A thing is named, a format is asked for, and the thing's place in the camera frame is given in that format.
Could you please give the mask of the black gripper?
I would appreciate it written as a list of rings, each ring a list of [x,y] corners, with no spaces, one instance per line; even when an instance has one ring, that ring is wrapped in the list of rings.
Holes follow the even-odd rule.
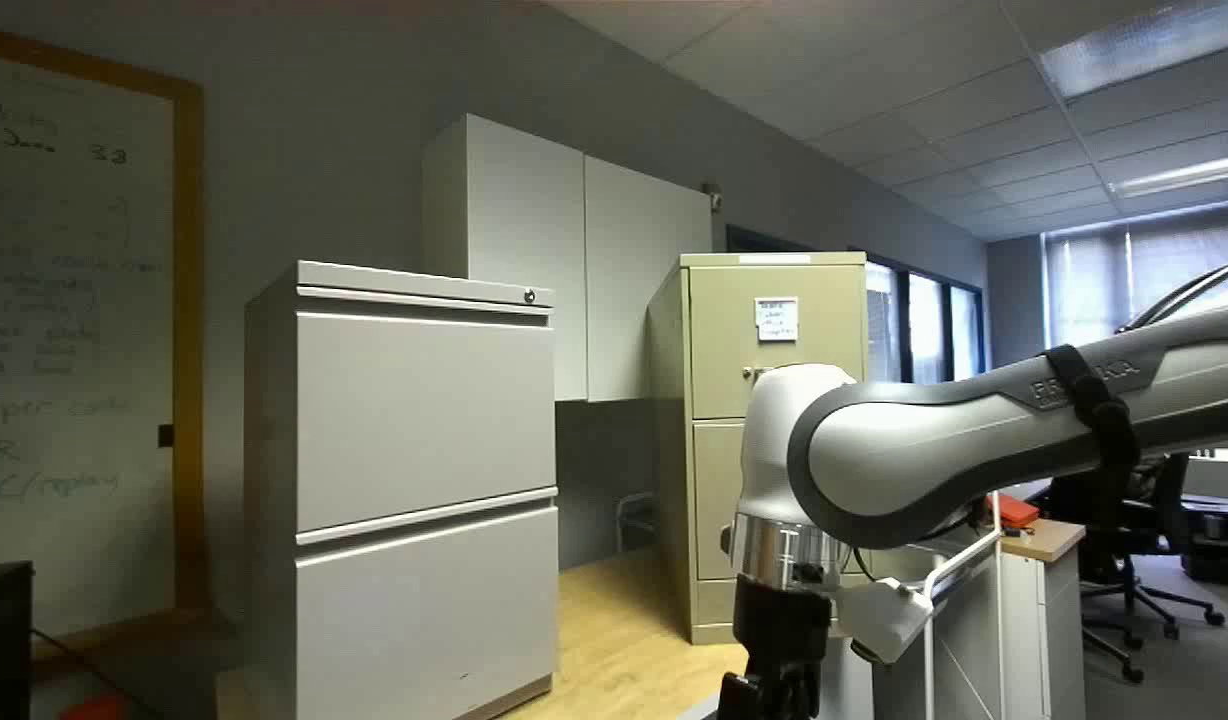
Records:
[[[720,679],[715,720],[817,720],[827,622],[825,596],[739,582],[731,634],[747,664]]]

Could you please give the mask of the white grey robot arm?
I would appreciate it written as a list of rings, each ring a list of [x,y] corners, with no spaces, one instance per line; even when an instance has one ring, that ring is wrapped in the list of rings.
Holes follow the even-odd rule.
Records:
[[[832,636],[892,664],[932,623],[927,588],[848,585],[845,548],[919,545],[995,487],[1115,475],[1225,435],[1228,303],[947,386],[873,386],[835,363],[761,371],[723,538],[747,664],[720,679],[715,720],[814,720]]]

